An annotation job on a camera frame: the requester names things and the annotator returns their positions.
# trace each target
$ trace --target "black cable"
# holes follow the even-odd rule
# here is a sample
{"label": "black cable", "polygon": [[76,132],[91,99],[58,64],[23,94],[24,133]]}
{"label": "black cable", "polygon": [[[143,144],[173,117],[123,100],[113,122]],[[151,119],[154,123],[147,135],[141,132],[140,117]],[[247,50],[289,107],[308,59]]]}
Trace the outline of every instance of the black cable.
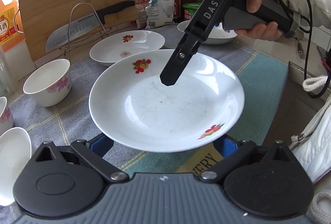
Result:
{"label": "black cable", "polygon": [[[279,1],[280,5],[282,6],[285,14],[289,17],[290,20],[293,21],[293,17],[291,16],[293,14],[293,11],[290,10],[289,7],[284,4],[283,0],[278,0],[278,1]],[[306,60],[305,60],[305,68],[304,68],[304,72],[303,72],[305,80],[307,79],[308,56],[309,56],[310,44],[312,41],[312,4],[311,4],[310,0],[307,0],[307,3],[308,3],[308,8],[309,8],[309,19],[304,16],[301,16],[301,18],[308,22],[309,30],[305,30],[302,27],[300,27],[301,31],[303,31],[304,33],[309,33]],[[326,90],[330,84],[330,81],[331,81],[331,71],[329,71],[328,78],[327,78],[326,83],[325,83],[323,89],[321,90],[321,92],[318,94],[308,92],[309,97],[311,97],[312,99],[320,98],[326,92]]]}

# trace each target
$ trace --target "hand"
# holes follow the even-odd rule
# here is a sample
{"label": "hand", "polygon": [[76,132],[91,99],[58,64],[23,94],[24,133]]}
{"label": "hand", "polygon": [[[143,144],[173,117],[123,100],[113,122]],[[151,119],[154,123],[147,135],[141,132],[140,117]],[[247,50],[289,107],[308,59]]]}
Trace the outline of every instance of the hand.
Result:
{"label": "hand", "polygon": [[[247,11],[255,13],[259,10],[262,0],[247,0]],[[270,22],[268,25],[263,23],[256,24],[251,30],[235,30],[238,35],[248,36],[253,39],[274,41],[281,37],[282,33],[278,30],[276,22]]]}

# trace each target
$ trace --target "red fruit pattern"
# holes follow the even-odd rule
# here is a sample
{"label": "red fruit pattern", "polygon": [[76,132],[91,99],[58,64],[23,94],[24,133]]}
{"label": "red fruit pattern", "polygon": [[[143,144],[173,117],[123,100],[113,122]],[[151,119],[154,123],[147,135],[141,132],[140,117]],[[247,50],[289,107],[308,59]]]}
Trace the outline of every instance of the red fruit pattern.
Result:
{"label": "red fruit pattern", "polygon": [[202,134],[198,140],[205,138],[206,136],[212,135],[213,133],[217,132],[218,130],[221,129],[221,127],[224,125],[223,124],[218,124],[218,125],[213,125],[210,129],[206,130],[204,134]]}
{"label": "red fruit pattern", "polygon": [[123,43],[130,41],[133,38],[133,35],[125,35],[123,36]]}
{"label": "red fruit pattern", "polygon": [[2,115],[0,116],[0,123],[5,123],[11,116],[11,112],[9,107],[6,106],[5,110],[3,111]]}
{"label": "red fruit pattern", "polygon": [[47,92],[49,92],[49,93],[56,92],[56,91],[60,92],[61,89],[63,89],[64,87],[66,87],[67,90],[69,90],[70,86],[71,86],[71,78],[64,75],[55,84],[49,86],[47,88]]}
{"label": "red fruit pattern", "polygon": [[151,63],[151,60],[137,60],[136,62],[132,63],[133,64],[133,69],[136,70],[136,73],[144,72],[148,68],[148,65]]}

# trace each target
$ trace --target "green lid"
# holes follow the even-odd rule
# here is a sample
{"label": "green lid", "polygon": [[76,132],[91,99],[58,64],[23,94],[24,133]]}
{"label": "green lid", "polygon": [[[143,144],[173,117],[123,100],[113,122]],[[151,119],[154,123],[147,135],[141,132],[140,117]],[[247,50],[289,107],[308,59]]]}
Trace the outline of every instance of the green lid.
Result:
{"label": "green lid", "polygon": [[190,4],[183,4],[184,8],[190,8],[190,9],[198,9],[200,7],[201,3],[190,3]]}

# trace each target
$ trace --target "bowl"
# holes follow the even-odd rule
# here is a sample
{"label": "bowl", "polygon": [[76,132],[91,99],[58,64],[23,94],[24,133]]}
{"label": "bowl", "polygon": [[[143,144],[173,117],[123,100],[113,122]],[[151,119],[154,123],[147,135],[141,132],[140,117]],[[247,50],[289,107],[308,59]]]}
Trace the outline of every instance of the bowl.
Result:
{"label": "bowl", "polygon": [[96,43],[90,57],[109,67],[128,56],[150,50],[158,50],[165,43],[164,37],[153,31],[133,30],[117,33]]}
{"label": "bowl", "polygon": [[244,90],[221,62],[197,53],[173,86],[160,74],[173,49],[142,52],[110,66],[94,83],[89,109],[97,127],[122,145],[180,152],[224,135],[244,107]]}
{"label": "bowl", "polygon": [[[184,32],[190,22],[191,20],[186,20],[179,23],[177,25],[177,29]],[[236,36],[237,34],[233,30],[223,30],[222,23],[220,23],[218,27],[214,26],[208,36],[208,39],[204,43],[208,45],[225,44],[236,38]]]}
{"label": "bowl", "polygon": [[25,81],[23,92],[43,107],[58,104],[71,89],[70,62],[57,59],[38,68]]}
{"label": "bowl", "polygon": [[14,183],[32,156],[30,136],[26,130],[15,127],[0,137],[0,205],[14,202]]}
{"label": "bowl", "polygon": [[0,98],[0,136],[11,129],[14,125],[13,115],[9,110],[7,98]]}

